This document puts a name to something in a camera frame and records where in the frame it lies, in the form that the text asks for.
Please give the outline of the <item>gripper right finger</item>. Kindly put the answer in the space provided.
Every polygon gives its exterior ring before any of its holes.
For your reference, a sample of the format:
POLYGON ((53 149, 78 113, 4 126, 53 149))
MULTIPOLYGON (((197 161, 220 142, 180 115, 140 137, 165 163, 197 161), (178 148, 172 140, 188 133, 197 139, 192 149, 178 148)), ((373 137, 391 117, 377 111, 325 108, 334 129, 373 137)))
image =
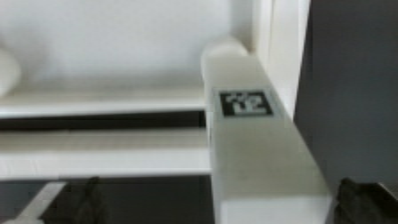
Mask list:
POLYGON ((334 224, 398 224, 398 183, 341 180, 334 224))

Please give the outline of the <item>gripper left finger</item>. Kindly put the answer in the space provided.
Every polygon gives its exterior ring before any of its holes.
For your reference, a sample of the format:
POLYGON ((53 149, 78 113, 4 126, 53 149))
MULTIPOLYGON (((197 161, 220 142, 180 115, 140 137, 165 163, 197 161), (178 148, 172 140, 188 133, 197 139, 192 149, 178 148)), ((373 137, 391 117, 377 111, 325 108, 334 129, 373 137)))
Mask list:
POLYGON ((50 182, 7 224, 108 224, 100 178, 50 182))

